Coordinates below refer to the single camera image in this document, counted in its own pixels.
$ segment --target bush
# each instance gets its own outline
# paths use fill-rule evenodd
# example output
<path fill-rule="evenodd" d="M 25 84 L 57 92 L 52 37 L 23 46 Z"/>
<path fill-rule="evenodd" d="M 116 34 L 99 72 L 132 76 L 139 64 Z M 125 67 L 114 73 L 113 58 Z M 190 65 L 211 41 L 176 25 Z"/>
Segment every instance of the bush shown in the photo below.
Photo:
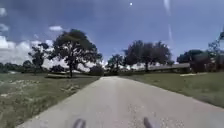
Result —
<path fill-rule="evenodd" d="M 167 62 L 167 65 L 169 65 L 169 66 L 173 66 L 174 65 L 174 61 L 172 61 L 172 60 L 169 60 L 168 62 Z"/>
<path fill-rule="evenodd" d="M 55 65 L 52 68 L 50 68 L 51 72 L 65 72 L 65 68 L 61 65 Z"/>
<path fill-rule="evenodd" d="M 5 68 L 0 69 L 0 73 L 8 73 L 8 70 Z"/>
<path fill-rule="evenodd" d="M 96 65 L 90 68 L 89 74 L 92 76 L 103 76 L 104 69 L 101 65 Z"/>

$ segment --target tree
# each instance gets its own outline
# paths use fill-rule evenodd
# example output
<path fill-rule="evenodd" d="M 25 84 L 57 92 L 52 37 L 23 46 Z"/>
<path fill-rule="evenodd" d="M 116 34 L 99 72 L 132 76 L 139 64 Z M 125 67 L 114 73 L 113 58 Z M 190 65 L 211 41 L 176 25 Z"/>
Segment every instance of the tree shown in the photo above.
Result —
<path fill-rule="evenodd" d="M 209 60 L 209 54 L 198 49 L 189 50 L 177 58 L 178 63 L 190 63 L 195 72 L 205 71 L 205 65 Z"/>
<path fill-rule="evenodd" d="M 0 69 L 4 68 L 4 64 L 0 62 Z"/>
<path fill-rule="evenodd" d="M 144 43 L 141 40 L 134 41 L 133 44 L 128 46 L 128 49 L 124 50 L 124 62 L 123 65 L 132 66 L 140 63 L 142 60 L 142 50 Z"/>
<path fill-rule="evenodd" d="M 152 43 L 145 43 L 142 47 L 141 61 L 145 63 L 145 71 L 148 72 L 148 65 L 155 62 L 155 49 Z"/>
<path fill-rule="evenodd" d="M 184 54 L 181 54 L 179 57 L 177 57 L 178 63 L 190 63 L 195 61 L 195 56 L 198 54 L 203 53 L 202 50 L 193 49 L 185 52 Z"/>
<path fill-rule="evenodd" d="M 171 59 L 171 52 L 167 45 L 158 42 L 154 45 L 154 62 L 166 64 Z"/>
<path fill-rule="evenodd" d="M 17 72 L 23 72 L 24 71 L 24 68 L 22 65 L 17 65 L 17 64 L 12 64 L 13 67 L 14 67 L 14 71 L 17 71 Z"/>
<path fill-rule="evenodd" d="M 52 68 L 50 68 L 51 72 L 64 72 L 65 68 L 61 65 L 54 65 Z"/>
<path fill-rule="evenodd" d="M 72 29 L 63 32 L 53 43 L 53 51 L 49 59 L 57 57 L 69 66 L 70 77 L 72 70 L 78 68 L 78 64 L 86 66 L 87 62 L 96 63 L 102 55 L 98 53 L 96 46 L 91 43 L 86 34 L 80 30 Z"/>
<path fill-rule="evenodd" d="M 214 56 L 220 54 L 220 43 L 218 40 L 215 40 L 208 44 L 208 51 L 211 52 Z"/>
<path fill-rule="evenodd" d="M 175 62 L 173 60 L 167 61 L 167 65 L 172 66 Z"/>
<path fill-rule="evenodd" d="M 46 58 L 47 49 L 49 46 L 46 43 L 40 43 L 37 46 L 32 47 L 32 52 L 29 52 L 28 55 L 32 57 L 32 62 L 34 64 L 34 73 L 36 73 L 37 69 L 42 70 L 42 65 L 44 63 L 44 59 Z"/>
<path fill-rule="evenodd" d="M 26 60 L 23 62 L 23 67 L 25 69 L 25 72 L 27 72 L 29 69 L 32 68 L 32 63 L 29 60 Z"/>
<path fill-rule="evenodd" d="M 100 64 L 97 64 L 90 68 L 89 74 L 93 76 L 102 76 L 104 74 L 104 69 Z"/>
<path fill-rule="evenodd" d="M 156 44 L 143 43 L 138 40 L 129 45 L 128 49 L 124 50 L 124 65 L 134 65 L 137 63 L 145 64 L 145 71 L 148 72 L 148 65 L 156 63 L 166 64 L 171 58 L 171 52 L 167 45 L 162 42 Z"/>
<path fill-rule="evenodd" d="M 123 57 L 119 54 L 113 55 L 107 64 L 107 68 L 110 69 L 110 72 L 118 74 L 119 66 L 123 64 Z"/>
<path fill-rule="evenodd" d="M 224 30 L 220 33 L 218 42 L 219 42 L 220 40 L 224 40 Z"/>
<path fill-rule="evenodd" d="M 221 70 L 224 69 L 224 54 L 219 54 L 215 58 L 216 69 Z"/>
<path fill-rule="evenodd" d="M 6 63 L 4 66 L 7 70 L 15 70 L 15 66 L 12 63 Z"/>

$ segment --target sky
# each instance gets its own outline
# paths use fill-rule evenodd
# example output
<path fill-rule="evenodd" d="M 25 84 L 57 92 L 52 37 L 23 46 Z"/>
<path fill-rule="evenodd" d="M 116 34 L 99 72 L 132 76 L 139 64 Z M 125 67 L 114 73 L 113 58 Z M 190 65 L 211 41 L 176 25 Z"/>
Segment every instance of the sky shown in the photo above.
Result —
<path fill-rule="evenodd" d="M 21 64 L 32 45 L 51 44 L 72 28 L 84 31 L 105 61 L 134 40 L 163 41 L 176 60 L 218 38 L 223 5 L 223 0 L 0 0 L 0 62 Z"/>

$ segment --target paved path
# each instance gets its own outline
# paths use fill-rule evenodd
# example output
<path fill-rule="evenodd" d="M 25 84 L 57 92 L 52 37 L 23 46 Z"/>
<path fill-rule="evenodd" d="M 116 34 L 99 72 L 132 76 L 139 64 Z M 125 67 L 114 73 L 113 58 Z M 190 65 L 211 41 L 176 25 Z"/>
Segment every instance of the paved path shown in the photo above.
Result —
<path fill-rule="evenodd" d="M 107 77 L 18 128 L 224 128 L 224 109 L 140 82 Z"/>

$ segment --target grass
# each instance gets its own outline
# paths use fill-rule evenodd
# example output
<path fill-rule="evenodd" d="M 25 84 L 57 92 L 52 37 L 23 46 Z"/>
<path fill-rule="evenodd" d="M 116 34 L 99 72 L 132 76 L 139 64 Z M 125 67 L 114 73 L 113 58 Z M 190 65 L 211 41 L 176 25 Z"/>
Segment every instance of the grass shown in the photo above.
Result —
<path fill-rule="evenodd" d="M 0 74 L 0 128 L 14 128 L 98 78 L 50 79 L 44 75 Z"/>
<path fill-rule="evenodd" d="M 180 74 L 145 74 L 125 76 L 166 90 L 181 93 L 200 101 L 224 108 L 224 73 L 195 76 Z"/>

